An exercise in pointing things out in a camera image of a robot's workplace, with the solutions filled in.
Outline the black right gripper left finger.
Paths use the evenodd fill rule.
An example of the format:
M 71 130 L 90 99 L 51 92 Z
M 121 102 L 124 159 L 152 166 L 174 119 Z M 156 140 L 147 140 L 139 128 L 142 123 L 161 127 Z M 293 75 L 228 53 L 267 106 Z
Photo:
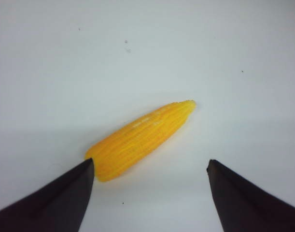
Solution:
M 77 232 L 94 181 L 87 159 L 33 194 L 0 210 L 0 232 Z

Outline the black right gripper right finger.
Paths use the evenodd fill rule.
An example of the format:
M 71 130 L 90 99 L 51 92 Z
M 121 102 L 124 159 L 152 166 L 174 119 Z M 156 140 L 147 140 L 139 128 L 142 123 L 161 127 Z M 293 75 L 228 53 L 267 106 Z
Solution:
M 209 161 L 207 173 L 225 232 L 295 232 L 295 207 L 215 159 Z

